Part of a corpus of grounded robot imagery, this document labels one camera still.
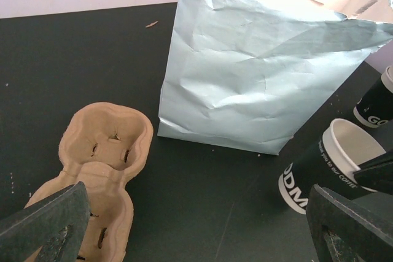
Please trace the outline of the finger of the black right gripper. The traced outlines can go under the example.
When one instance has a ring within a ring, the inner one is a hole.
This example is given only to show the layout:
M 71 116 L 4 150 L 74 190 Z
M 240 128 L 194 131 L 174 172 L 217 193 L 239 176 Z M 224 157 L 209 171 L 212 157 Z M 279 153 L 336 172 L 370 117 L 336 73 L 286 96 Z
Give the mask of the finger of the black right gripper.
M 372 189 L 392 189 L 392 151 L 362 163 L 354 173 L 359 185 Z

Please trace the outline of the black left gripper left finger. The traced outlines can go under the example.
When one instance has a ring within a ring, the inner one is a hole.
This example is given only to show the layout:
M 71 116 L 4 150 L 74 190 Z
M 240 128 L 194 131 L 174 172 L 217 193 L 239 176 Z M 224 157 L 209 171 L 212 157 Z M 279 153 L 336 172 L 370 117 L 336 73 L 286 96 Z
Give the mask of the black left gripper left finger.
M 1 261 L 76 261 L 90 219 L 83 182 L 1 220 Z

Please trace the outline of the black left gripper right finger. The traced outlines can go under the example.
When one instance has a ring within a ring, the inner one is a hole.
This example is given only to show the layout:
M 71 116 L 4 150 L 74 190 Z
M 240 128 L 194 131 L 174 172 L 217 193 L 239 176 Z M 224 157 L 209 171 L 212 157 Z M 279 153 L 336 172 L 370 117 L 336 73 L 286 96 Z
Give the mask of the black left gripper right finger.
M 306 218 L 319 261 L 392 261 L 392 222 L 313 185 Z

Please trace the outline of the black paper cup from stack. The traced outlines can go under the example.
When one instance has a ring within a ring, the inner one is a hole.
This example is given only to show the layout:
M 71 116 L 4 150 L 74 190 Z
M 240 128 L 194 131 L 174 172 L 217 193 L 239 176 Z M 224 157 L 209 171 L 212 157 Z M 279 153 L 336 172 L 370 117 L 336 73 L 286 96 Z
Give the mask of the black paper cup from stack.
M 336 118 L 278 179 L 279 192 L 286 204 L 306 214 L 311 187 L 318 184 L 354 200 L 375 190 L 359 185 L 354 173 L 359 165 L 385 154 L 385 149 L 361 127 Z

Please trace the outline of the stack of white paper cups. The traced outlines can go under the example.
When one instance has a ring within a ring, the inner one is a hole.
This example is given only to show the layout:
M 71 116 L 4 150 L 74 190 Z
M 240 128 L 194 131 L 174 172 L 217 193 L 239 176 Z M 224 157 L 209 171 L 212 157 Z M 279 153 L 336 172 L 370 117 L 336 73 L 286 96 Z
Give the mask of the stack of white paper cups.
M 392 66 L 388 66 L 363 95 L 353 108 L 353 114 L 369 128 L 378 128 L 392 120 Z

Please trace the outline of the light blue paper bag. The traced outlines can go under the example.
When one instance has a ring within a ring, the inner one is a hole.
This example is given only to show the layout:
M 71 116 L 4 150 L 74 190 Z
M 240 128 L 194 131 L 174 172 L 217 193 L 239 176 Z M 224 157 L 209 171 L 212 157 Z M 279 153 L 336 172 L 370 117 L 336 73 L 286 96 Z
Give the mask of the light blue paper bag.
M 392 40 L 392 0 L 178 0 L 158 135 L 276 155 Z

